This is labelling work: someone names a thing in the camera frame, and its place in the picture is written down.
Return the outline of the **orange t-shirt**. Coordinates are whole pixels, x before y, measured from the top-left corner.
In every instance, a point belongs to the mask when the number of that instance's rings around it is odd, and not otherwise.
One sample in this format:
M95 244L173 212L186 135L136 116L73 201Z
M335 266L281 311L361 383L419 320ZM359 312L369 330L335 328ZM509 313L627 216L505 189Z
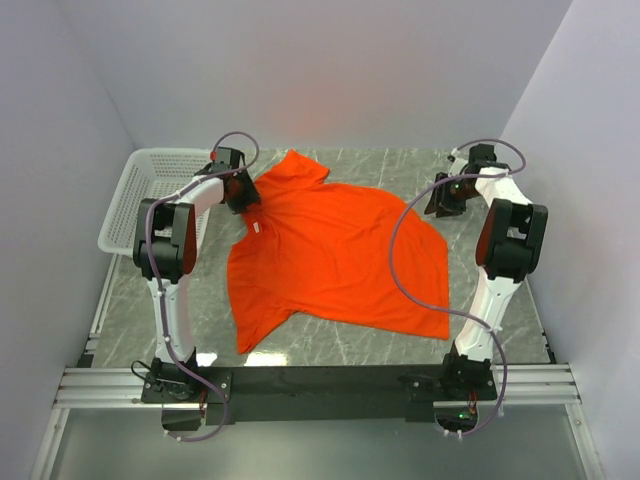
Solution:
M261 203L227 262L238 353L295 313L448 339L446 240L401 198L329 173L290 150L256 180Z

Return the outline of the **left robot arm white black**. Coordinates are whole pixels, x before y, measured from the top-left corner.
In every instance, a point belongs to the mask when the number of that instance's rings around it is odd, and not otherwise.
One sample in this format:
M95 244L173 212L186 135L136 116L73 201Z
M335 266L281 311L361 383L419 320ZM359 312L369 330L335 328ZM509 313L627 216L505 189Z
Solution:
M193 399L200 388L187 298L199 253L196 221L216 205L239 214L261 201L251 165L242 151L216 145L185 185L139 205L133 261L147 281L156 326L148 383L179 402Z

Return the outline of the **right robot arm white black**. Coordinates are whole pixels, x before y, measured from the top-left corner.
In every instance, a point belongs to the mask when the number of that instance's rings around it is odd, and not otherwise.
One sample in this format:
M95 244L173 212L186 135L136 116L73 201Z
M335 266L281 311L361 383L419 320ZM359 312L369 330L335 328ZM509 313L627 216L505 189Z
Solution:
M438 218L466 212L467 201L480 197L488 214L479 235L475 263L479 279L469 316L445 355L439 387L452 399L495 393L491 372L497 334L507 307L539 263L548 209L531 201L517 186L519 171L498 161L497 139L481 139L448 156L448 172L436 176L436 187L424 210Z

